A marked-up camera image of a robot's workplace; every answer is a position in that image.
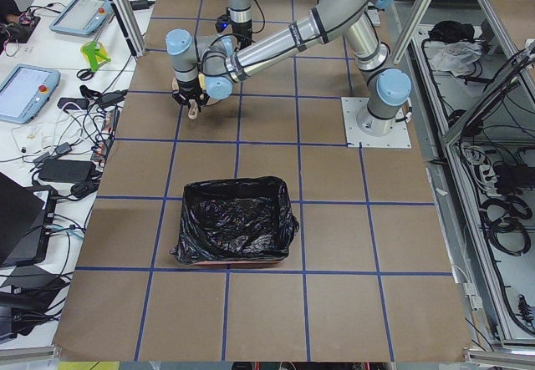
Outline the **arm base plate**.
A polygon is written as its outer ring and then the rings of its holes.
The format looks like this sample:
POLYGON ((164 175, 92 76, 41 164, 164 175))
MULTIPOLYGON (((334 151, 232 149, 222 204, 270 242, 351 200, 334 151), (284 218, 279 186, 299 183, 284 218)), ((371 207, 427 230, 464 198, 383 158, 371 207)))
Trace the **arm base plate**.
POLYGON ((368 112, 368 100, 341 98, 346 145, 350 148, 410 149, 408 125, 402 109, 394 119, 377 119, 368 112))

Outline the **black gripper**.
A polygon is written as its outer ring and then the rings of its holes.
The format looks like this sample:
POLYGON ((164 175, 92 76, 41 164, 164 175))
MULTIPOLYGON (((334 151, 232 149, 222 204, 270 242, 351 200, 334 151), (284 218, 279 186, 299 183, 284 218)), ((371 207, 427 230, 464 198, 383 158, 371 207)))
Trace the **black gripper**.
POLYGON ((254 43, 252 38, 252 17, 250 14, 232 16, 223 14, 217 18, 216 30, 221 33, 228 27, 232 28, 232 35, 237 39, 235 50, 241 50, 254 43))
POLYGON ((202 88, 199 78, 190 81, 172 80, 172 97, 180 105, 188 108, 189 114, 199 114, 207 106, 209 96, 202 88))

